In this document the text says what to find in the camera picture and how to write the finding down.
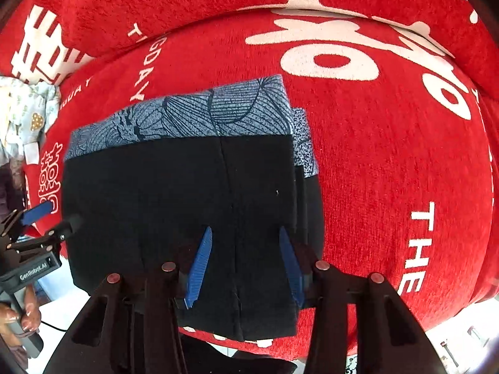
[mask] human hand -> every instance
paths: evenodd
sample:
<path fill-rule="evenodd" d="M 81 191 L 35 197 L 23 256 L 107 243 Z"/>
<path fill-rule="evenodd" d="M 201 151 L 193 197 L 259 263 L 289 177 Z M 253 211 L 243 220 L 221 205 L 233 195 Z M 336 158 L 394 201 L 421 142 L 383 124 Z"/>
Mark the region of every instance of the human hand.
<path fill-rule="evenodd" d="M 0 336 L 2 336 L 7 346 L 15 347 L 20 346 L 21 342 L 11 332 L 8 324 L 14 323 L 19 319 L 19 314 L 10 309 L 6 304 L 0 302 Z"/>
<path fill-rule="evenodd" d="M 22 329 L 25 332 L 36 331 L 41 323 L 41 313 L 32 285 L 28 285 L 24 293 L 24 310 L 26 313 L 21 318 Z M 19 314 L 16 311 L 0 303 L 0 324 L 3 326 L 3 329 L 0 331 L 2 333 L 7 333 L 8 328 L 5 325 L 13 323 L 18 319 Z"/>

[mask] white letter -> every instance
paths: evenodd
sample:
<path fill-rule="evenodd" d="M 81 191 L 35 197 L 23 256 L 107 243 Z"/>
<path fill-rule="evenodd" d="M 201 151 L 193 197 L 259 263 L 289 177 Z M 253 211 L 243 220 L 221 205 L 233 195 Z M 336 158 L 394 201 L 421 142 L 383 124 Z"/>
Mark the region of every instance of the white letter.
<path fill-rule="evenodd" d="M 451 86 L 448 82 L 440 79 L 433 74 L 424 73 L 423 74 L 423 84 L 425 85 L 428 92 L 445 108 L 450 109 L 453 113 L 458 115 L 463 119 L 468 121 L 471 119 L 470 108 L 468 107 L 466 100 L 463 98 L 461 93 L 457 91 L 454 86 Z M 446 90 L 457 98 L 458 103 L 451 103 L 442 94 L 442 90 Z"/>
<path fill-rule="evenodd" d="M 133 24 L 133 29 L 128 33 L 128 37 L 131 37 L 133 34 L 139 34 L 139 36 L 142 35 L 142 32 L 140 32 L 136 22 Z"/>
<path fill-rule="evenodd" d="M 158 49 L 157 51 L 154 51 L 153 53 L 149 53 L 144 59 L 144 66 L 147 66 L 147 65 L 150 65 L 151 63 L 153 63 L 158 58 L 160 53 L 161 53 L 161 49 Z M 148 59 L 149 56 L 154 56 L 154 58 L 149 60 Z"/>
<path fill-rule="evenodd" d="M 135 96 L 133 97 L 130 97 L 130 101 L 133 101 L 134 99 L 138 99 L 139 101 L 144 101 L 144 95 L 141 94 L 141 92 L 144 91 L 144 88 L 146 88 L 148 86 L 149 82 L 147 82 L 146 84 L 144 84 L 140 90 L 135 94 Z"/>
<path fill-rule="evenodd" d="M 414 259 L 406 260 L 406 269 L 410 269 L 412 267 L 423 267 L 428 266 L 428 261 L 430 260 L 428 257 L 424 259 L 421 258 L 421 251 L 423 250 L 423 246 L 431 246 L 431 239 L 411 239 L 409 240 L 409 247 L 416 248 L 416 257 Z"/>
<path fill-rule="evenodd" d="M 411 212 L 411 219 L 428 220 L 428 230 L 433 231 L 433 222 L 435 221 L 435 202 L 430 202 L 429 212 Z"/>
<path fill-rule="evenodd" d="M 136 82 L 134 85 L 135 87 L 137 86 L 137 84 L 139 84 L 143 79 L 145 79 L 147 76 L 149 76 L 149 74 L 154 70 L 154 67 L 149 67 L 148 69 L 144 69 L 144 70 L 141 70 L 139 72 L 139 81 Z"/>
<path fill-rule="evenodd" d="M 158 39 L 157 41 L 155 41 L 151 47 L 149 48 L 149 52 L 152 52 L 156 49 L 158 49 L 160 46 L 162 46 L 164 44 L 164 42 L 167 40 L 167 37 L 164 36 L 163 38 L 160 38 Z"/>
<path fill-rule="evenodd" d="M 426 274 L 426 271 L 417 271 L 415 273 L 404 274 L 402 276 L 402 281 L 400 282 L 398 294 L 402 295 L 402 293 L 404 292 L 404 287 L 405 287 L 406 282 L 409 282 L 409 286 L 407 287 L 407 292 L 411 292 L 412 287 L 414 286 L 414 282 L 416 280 L 419 280 L 419 281 L 418 281 L 418 284 L 417 284 L 416 289 L 414 291 L 418 292 L 421 289 L 421 286 L 423 284 L 425 274 Z"/>
<path fill-rule="evenodd" d="M 475 96 L 475 99 L 477 100 L 477 104 L 480 102 L 478 100 L 478 90 L 477 89 L 471 89 L 471 92 L 473 93 L 473 95 Z"/>
<path fill-rule="evenodd" d="M 478 22 L 478 14 L 475 10 L 470 14 L 470 22 L 471 24 L 476 24 Z"/>
<path fill-rule="evenodd" d="M 314 61 L 319 55 L 337 55 L 349 58 L 340 67 L 322 67 Z M 295 76 L 321 77 L 341 80 L 374 80 L 379 71 L 376 63 L 364 52 L 342 45 L 312 43 L 291 48 L 281 59 L 284 71 Z"/>

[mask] fingernail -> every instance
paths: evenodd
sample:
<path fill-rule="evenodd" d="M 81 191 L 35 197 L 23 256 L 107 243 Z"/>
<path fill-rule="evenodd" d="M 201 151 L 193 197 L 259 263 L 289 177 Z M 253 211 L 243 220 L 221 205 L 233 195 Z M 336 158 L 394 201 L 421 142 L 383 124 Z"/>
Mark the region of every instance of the fingernail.
<path fill-rule="evenodd" d="M 26 305 L 26 315 L 30 316 L 34 310 L 34 305 L 33 304 L 27 304 Z"/>
<path fill-rule="evenodd" d="M 7 312 L 6 317 L 8 321 L 17 321 L 19 319 L 19 315 L 14 311 Z"/>

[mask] black cable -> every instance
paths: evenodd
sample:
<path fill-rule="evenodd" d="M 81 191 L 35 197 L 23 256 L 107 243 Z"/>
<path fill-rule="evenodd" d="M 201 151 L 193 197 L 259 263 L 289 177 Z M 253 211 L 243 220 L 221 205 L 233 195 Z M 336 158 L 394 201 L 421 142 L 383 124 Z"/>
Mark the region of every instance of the black cable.
<path fill-rule="evenodd" d="M 67 330 L 64 330 L 64 329 L 59 329 L 59 328 L 56 328 L 55 326 L 52 326 L 51 324 L 48 324 L 47 322 L 44 322 L 44 321 L 41 321 L 43 324 L 47 325 L 48 327 L 52 328 L 52 329 L 55 329 L 59 332 L 67 332 Z"/>

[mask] blue gripper pad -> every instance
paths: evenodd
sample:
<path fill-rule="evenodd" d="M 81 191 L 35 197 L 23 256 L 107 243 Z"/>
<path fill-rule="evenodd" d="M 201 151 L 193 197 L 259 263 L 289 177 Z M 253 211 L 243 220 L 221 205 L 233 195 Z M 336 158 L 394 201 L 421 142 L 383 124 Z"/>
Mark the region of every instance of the blue gripper pad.
<path fill-rule="evenodd" d="M 206 266 L 211 254 L 211 245 L 213 244 L 213 234 L 208 226 L 199 245 L 198 253 L 192 264 L 189 277 L 187 279 L 187 292 L 184 302 L 187 309 L 192 308 L 194 301 L 199 297 L 203 279 L 205 277 Z"/>
<path fill-rule="evenodd" d="M 284 267 L 288 275 L 289 287 L 291 295 L 300 308 L 305 302 L 305 293 L 303 291 L 303 274 L 301 273 L 300 264 L 296 259 L 293 246 L 289 241 L 286 229 L 281 226 L 279 230 L 279 247 L 281 256 L 283 257 Z"/>

